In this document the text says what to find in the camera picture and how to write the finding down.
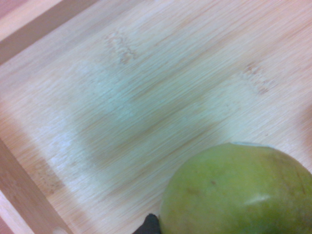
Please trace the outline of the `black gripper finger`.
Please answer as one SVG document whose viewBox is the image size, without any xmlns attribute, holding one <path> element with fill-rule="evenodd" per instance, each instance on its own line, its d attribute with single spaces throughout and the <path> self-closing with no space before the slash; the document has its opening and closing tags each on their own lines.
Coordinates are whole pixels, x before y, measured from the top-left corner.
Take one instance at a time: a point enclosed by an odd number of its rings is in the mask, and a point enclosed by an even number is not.
<svg viewBox="0 0 312 234">
<path fill-rule="evenodd" d="M 135 234 L 161 234 L 159 219 L 155 214 L 148 214 Z"/>
</svg>

